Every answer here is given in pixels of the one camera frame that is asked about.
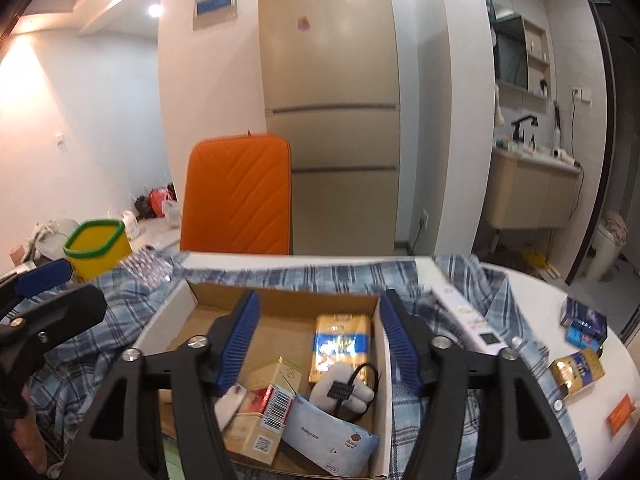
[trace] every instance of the white remote control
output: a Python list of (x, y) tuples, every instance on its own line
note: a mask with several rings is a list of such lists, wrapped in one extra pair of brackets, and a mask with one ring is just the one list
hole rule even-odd
[(466, 341), (473, 350), (498, 355), (500, 350), (508, 348), (486, 318), (474, 309), (453, 285), (433, 285), (431, 291), (438, 298), (438, 302), (456, 317), (465, 332)]

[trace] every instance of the beige refrigerator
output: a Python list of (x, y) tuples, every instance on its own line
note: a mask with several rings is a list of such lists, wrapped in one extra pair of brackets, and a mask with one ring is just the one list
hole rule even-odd
[(258, 0), (267, 128), (292, 155), (294, 254), (392, 254), (400, 106), (391, 0)]

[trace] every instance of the bottle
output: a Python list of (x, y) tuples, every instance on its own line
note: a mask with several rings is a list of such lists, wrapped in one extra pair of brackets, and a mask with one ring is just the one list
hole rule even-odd
[(556, 126), (554, 130), (554, 145), (553, 151), (558, 150), (560, 148), (560, 128)]

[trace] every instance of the light switch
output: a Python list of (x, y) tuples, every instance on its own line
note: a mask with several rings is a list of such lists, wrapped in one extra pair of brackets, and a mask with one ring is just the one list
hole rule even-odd
[(580, 100), (584, 101), (586, 103), (590, 103), (591, 102), (591, 89), (590, 88), (583, 88), (582, 91), (580, 92)]

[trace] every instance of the ceiling light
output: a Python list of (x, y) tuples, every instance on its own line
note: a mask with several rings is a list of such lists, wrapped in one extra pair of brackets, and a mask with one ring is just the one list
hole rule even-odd
[(149, 6), (148, 12), (152, 18), (159, 18), (162, 16), (162, 5), (153, 4)]

